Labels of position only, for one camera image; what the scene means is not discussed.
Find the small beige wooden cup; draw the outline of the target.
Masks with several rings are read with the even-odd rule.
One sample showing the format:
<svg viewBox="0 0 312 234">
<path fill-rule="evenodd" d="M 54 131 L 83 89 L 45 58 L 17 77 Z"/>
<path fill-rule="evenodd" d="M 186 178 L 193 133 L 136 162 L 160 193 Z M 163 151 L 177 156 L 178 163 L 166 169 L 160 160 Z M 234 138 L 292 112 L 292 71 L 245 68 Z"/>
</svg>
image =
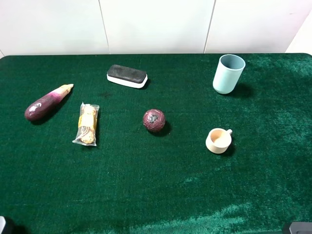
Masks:
<svg viewBox="0 0 312 234">
<path fill-rule="evenodd" d="M 205 141 L 207 149 L 214 154 L 224 153 L 232 142 L 232 130 L 212 129 Z"/>
</svg>

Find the dark red round ball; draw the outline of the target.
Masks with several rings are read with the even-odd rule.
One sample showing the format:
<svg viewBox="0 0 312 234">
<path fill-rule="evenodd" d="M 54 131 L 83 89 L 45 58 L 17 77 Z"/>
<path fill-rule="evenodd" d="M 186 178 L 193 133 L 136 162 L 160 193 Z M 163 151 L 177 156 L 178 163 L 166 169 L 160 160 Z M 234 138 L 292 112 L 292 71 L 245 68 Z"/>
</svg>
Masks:
<svg viewBox="0 0 312 234">
<path fill-rule="evenodd" d="M 150 132 L 161 131 L 165 123 L 165 114 L 159 109 L 150 109 L 143 116 L 143 125 Z"/>
</svg>

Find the black white board eraser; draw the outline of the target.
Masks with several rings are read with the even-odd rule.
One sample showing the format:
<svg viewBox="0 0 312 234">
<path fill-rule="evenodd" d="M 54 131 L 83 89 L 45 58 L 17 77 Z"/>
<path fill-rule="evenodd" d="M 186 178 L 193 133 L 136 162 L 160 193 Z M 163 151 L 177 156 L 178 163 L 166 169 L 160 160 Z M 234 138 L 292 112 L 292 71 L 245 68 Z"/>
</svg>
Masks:
<svg viewBox="0 0 312 234">
<path fill-rule="evenodd" d="M 114 64 L 107 71 L 107 79 L 119 85 L 140 89 L 146 84 L 148 76 L 145 71 Z"/>
</svg>

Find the light blue plastic cup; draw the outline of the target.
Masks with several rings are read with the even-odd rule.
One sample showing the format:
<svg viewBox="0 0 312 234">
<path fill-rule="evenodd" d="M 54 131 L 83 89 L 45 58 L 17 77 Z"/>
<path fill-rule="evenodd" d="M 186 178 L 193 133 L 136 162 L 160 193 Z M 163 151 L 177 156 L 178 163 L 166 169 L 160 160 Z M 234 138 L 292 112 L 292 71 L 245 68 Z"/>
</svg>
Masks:
<svg viewBox="0 0 312 234">
<path fill-rule="evenodd" d="M 213 80 L 214 90 L 223 95 L 232 92 L 245 66 L 245 60 L 237 55 L 222 55 Z"/>
</svg>

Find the purple toy eggplant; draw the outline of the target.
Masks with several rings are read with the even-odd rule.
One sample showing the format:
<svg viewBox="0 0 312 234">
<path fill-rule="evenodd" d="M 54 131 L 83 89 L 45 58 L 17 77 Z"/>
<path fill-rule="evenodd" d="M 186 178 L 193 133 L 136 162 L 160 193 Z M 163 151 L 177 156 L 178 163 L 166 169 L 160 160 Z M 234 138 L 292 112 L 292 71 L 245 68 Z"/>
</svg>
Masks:
<svg viewBox="0 0 312 234">
<path fill-rule="evenodd" d="M 73 87 L 73 84 L 65 84 L 39 98 L 25 110 L 24 117 L 28 121 L 37 121 L 45 117 L 70 93 Z"/>
</svg>

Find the wrapped cookie snack pack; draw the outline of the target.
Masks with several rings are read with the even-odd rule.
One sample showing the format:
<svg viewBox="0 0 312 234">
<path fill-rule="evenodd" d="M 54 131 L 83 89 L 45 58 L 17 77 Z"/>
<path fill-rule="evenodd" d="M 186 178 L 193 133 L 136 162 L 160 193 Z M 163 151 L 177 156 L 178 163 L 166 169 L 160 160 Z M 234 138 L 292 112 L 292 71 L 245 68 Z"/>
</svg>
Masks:
<svg viewBox="0 0 312 234">
<path fill-rule="evenodd" d="M 73 143 L 96 146 L 96 129 L 99 105 L 82 103 L 78 119 L 78 131 Z"/>
</svg>

